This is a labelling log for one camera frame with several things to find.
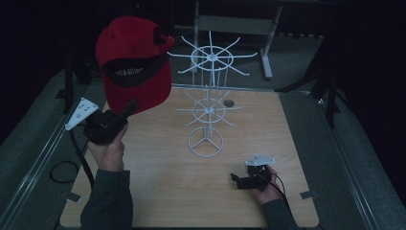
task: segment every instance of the black device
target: black device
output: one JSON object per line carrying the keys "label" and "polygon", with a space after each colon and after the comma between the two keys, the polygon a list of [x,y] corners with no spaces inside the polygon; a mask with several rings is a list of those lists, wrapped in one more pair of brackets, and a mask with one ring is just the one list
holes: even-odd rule
{"label": "black device", "polygon": [[110,109],[104,112],[97,110],[86,118],[86,125],[83,131],[84,135],[89,141],[96,145],[111,143],[128,123],[128,116],[130,116],[137,107],[137,101],[133,100],[125,106],[123,112],[119,115],[114,114]]}
{"label": "black device", "polygon": [[249,176],[242,178],[231,173],[231,178],[241,190],[258,189],[263,192],[272,180],[272,175],[266,165],[247,166],[247,173]]}

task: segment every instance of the white object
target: white object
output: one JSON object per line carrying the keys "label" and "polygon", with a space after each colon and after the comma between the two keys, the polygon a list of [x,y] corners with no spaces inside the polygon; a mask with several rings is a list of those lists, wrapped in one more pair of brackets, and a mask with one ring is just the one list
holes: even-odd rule
{"label": "white object", "polygon": [[254,158],[251,158],[251,159],[245,161],[245,164],[247,166],[261,166],[261,165],[274,164],[275,162],[276,162],[276,160],[274,158],[271,158],[269,156],[255,154]]}
{"label": "white object", "polygon": [[[191,111],[194,120],[186,126],[195,122],[203,123],[203,127],[199,127],[191,132],[188,145],[189,149],[196,155],[201,157],[212,157],[220,153],[223,149],[224,139],[219,131],[214,128],[214,124],[219,121],[224,121],[228,125],[235,127],[232,123],[228,122],[224,117],[227,110],[237,110],[241,107],[226,107],[224,99],[229,94],[230,90],[226,90],[226,81],[228,70],[234,70],[237,73],[248,76],[249,74],[243,73],[232,66],[235,58],[251,58],[256,54],[249,56],[233,56],[229,51],[231,47],[238,43],[239,38],[226,48],[213,45],[212,32],[209,31],[210,45],[197,47],[191,44],[183,36],[182,39],[193,47],[191,55],[176,55],[169,53],[172,57],[190,58],[192,66],[186,70],[178,71],[180,74],[185,74],[192,71],[192,90],[193,94],[186,95],[194,101],[193,108],[181,108],[177,110]],[[196,93],[198,88],[195,85],[194,74],[196,70],[201,70],[201,85],[200,93]],[[209,73],[209,85],[203,85],[205,73]],[[199,148],[201,145],[208,145],[210,148]],[[201,152],[202,149],[210,149],[208,152]]]}
{"label": "white object", "polygon": [[65,129],[68,131],[71,130],[98,109],[99,107],[95,103],[92,103],[85,98],[81,98],[77,109],[75,110],[68,124],[65,125]]}

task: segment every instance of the person's left hand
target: person's left hand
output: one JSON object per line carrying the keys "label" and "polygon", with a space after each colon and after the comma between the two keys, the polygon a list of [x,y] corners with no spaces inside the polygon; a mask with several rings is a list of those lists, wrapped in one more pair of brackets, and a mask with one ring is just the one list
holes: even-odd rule
{"label": "person's left hand", "polygon": [[98,146],[90,141],[87,143],[87,148],[89,148],[93,157],[95,157],[99,169],[111,172],[120,172],[124,170],[124,144],[122,139],[127,128],[128,125],[125,125],[114,140],[108,145]]}

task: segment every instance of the dark background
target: dark background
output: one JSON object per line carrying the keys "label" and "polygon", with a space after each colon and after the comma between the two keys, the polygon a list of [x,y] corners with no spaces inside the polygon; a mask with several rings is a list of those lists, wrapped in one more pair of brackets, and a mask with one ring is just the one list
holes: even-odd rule
{"label": "dark background", "polygon": [[[210,4],[202,11],[267,17],[266,1],[246,11]],[[405,203],[406,185],[406,7],[402,1],[322,1],[286,4],[278,35],[324,36],[307,72],[333,69],[350,108]],[[1,136],[3,142],[25,115],[45,84],[70,57],[82,83],[97,70],[94,46],[101,30],[115,17],[134,14],[160,24],[192,26],[190,0],[145,1],[12,1],[0,2]]]}

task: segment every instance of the cap brim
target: cap brim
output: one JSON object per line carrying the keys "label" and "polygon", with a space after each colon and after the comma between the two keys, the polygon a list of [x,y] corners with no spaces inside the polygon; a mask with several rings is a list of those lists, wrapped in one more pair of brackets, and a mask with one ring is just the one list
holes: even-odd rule
{"label": "cap brim", "polygon": [[140,113],[164,102],[171,90],[170,64],[167,61],[158,73],[146,82],[133,87],[120,87],[102,73],[104,93],[111,111],[120,114],[125,106],[136,100],[138,107],[130,114]]}

